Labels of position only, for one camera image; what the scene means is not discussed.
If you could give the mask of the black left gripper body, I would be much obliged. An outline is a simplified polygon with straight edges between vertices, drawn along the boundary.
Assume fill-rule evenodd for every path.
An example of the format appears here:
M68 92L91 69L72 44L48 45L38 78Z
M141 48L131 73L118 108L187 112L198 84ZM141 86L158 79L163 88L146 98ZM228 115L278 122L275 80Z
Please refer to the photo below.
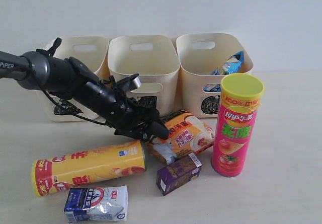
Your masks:
M153 121L160 123L155 108L146 108L104 84L87 82L83 85L83 105L106 120L116 135L140 139Z

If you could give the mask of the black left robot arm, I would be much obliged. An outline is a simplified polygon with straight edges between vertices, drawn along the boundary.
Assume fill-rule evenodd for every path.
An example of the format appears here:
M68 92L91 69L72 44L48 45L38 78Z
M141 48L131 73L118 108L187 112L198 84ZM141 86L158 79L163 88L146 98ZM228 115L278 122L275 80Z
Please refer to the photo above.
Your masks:
M1 52L1 78L14 79L24 89L42 91L67 115L94 123L94 120L73 113L53 100L75 100L105 122L100 125L115 129L115 135L149 140L169 137L169 130L156 107L144 107L127 92L140 87L139 75L116 81L113 76L101 80L74 57L59 59L45 50L30 51L21 56Z

